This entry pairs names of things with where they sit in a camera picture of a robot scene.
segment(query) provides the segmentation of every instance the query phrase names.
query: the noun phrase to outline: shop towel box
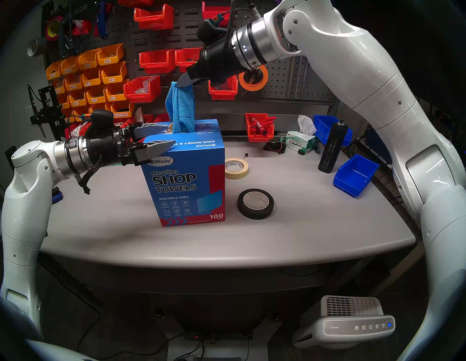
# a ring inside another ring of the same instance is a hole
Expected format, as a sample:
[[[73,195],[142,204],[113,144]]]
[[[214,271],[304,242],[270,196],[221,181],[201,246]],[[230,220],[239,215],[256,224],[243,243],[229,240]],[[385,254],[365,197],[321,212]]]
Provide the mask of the shop towel box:
[[[219,124],[196,120],[195,130],[144,139],[176,141],[141,165],[163,227],[225,220],[225,148]]]

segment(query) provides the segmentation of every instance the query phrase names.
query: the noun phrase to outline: blue microfiber towel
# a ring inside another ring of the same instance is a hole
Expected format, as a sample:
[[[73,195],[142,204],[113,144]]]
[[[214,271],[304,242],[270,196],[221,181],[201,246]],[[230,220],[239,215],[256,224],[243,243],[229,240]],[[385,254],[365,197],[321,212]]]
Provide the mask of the blue microfiber towel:
[[[194,132],[194,93],[192,84],[178,88],[171,82],[170,91],[165,100],[168,116],[173,122],[173,133]]]

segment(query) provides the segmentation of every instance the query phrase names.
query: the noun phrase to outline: white tissue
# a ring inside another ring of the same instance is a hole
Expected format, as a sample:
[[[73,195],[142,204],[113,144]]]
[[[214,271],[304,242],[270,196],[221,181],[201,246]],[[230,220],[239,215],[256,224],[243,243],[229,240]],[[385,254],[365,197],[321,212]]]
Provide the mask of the white tissue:
[[[303,116],[301,114],[298,115],[298,124],[299,124],[299,132],[307,134],[308,136],[313,135],[317,132],[312,119],[308,116]]]

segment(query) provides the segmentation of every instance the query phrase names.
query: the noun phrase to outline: gray table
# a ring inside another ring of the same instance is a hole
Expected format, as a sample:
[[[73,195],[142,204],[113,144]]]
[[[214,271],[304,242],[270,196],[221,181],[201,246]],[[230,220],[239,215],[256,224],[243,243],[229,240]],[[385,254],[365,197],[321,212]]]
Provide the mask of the gray table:
[[[370,256],[415,238],[385,197],[369,184],[359,199],[332,185],[347,160],[317,169],[320,155],[265,152],[261,143],[226,142],[226,157],[249,157],[249,174],[226,180],[225,222],[163,228],[140,167],[100,169],[86,195],[69,179],[52,206],[42,252],[110,265],[172,268],[296,266]],[[261,188],[275,199],[264,220],[242,216],[238,195]]]

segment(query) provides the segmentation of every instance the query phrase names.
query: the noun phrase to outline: black pegboard wall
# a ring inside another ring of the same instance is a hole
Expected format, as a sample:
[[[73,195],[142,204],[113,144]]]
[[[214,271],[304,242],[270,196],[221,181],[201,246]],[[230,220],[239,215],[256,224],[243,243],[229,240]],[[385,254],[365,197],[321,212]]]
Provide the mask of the black pegboard wall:
[[[166,1],[175,9],[173,29],[168,30],[144,30],[140,29],[134,21],[134,8],[121,6],[115,1],[114,8],[108,19],[109,37],[106,40],[100,37],[89,36],[84,43],[84,50],[99,48],[111,44],[123,43],[124,57],[127,63],[128,78],[144,76],[146,73],[139,66],[139,53],[160,49],[198,48],[203,44],[196,37],[196,32],[202,22],[202,0],[174,0]],[[159,11],[164,4],[156,1],[150,7],[144,7],[149,11]],[[229,7],[228,0],[208,0],[207,6]],[[257,8],[261,15],[272,10],[276,3],[274,0],[258,0]],[[237,8],[247,8],[247,1],[237,1]],[[82,13],[81,18],[88,19],[92,23],[92,31],[95,26],[95,7],[90,6]],[[233,29],[246,25],[252,21],[249,11],[239,10],[233,21]],[[263,102],[270,99],[281,101],[311,101],[312,103],[329,104],[335,98],[326,85],[312,71],[305,57],[293,57],[284,60],[275,60],[266,64],[269,78],[265,87],[257,92],[247,92],[241,86],[238,87],[236,101]],[[151,104],[145,104],[144,110],[160,109],[165,102],[170,83],[177,81],[181,76],[179,68],[169,74],[161,74],[162,93]],[[194,94],[198,102],[212,101],[208,93],[207,82],[194,87]]]

